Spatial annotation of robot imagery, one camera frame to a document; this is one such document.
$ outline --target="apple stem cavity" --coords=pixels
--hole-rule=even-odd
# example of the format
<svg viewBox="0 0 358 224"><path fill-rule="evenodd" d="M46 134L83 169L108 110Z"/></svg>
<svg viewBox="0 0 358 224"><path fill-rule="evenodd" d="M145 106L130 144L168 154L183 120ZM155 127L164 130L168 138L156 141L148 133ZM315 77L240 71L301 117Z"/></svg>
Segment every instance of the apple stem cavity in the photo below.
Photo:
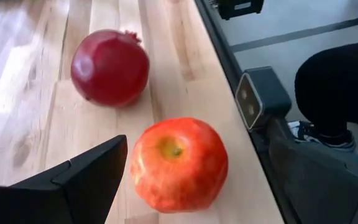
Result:
<svg viewBox="0 0 358 224"><path fill-rule="evenodd" d="M177 147L175 148L175 150L173 150L173 156L180 156L180 154L182 153L181 148Z"/></svg>

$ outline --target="wooden table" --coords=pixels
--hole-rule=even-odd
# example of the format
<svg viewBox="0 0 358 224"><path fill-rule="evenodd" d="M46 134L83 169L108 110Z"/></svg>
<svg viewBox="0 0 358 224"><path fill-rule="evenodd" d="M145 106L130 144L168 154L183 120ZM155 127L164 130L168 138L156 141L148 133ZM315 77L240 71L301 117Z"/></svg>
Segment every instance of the wooden table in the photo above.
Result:
<svg viewBox="0 0 358 224"><path fill-rule="evenodd" d="M150 57L147 88L122 110L89 104L70 81L77 45L105 28L137 32ZM117 134L131 153L145 128L177 116L202 119L222 137L229 174L219 197L205 211L157 213L126 169L107 223L283 223L193 0L0 1L0 185Z"/></svg>

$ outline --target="pomegranate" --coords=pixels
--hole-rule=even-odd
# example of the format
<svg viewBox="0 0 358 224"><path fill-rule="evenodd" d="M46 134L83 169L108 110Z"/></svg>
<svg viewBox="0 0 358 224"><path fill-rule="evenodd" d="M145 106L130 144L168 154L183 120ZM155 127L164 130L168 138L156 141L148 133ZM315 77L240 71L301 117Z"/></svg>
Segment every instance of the pomegranate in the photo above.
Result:
<svg viewBox="0 0 358 224"><path fill-rule="evenodd" d="M71 62L71 80L87 100L123 107L147 84L149 58L136 33L99 30L85 37Z"/></svg>

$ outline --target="apple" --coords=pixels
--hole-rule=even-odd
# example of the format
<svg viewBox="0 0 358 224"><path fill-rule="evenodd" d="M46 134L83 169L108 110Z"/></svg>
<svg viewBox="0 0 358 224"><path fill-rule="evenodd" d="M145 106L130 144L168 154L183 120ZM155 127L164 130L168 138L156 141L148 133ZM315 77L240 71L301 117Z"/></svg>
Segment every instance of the apple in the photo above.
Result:
<svg viewBox="0 0 358 224"><path fill-rule="evenodd" d="M226 180L227 167L217 132L194 118L168 119L146 129L130 164L137 194L164 213L208 208Z"/></svg>

